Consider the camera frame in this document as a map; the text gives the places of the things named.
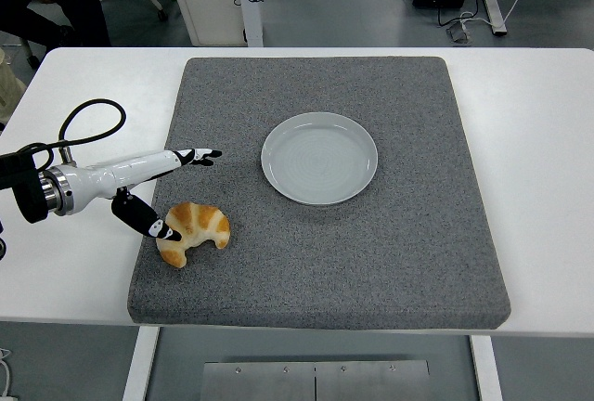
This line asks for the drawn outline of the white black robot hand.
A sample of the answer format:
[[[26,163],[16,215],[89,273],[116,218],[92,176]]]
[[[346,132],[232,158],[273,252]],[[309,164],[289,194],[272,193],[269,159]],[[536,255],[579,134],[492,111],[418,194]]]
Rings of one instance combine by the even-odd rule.
[[[188,164],[211,166],[213,159],[221,155],[215,149],[163,150],[87,168],[62,166],[60,170],[69,185],[62,209],[66,214],[79,213],[96,198],[108,199],[112,213],[134,231],[146,237],[179,241],[181,234],[131,189]]]

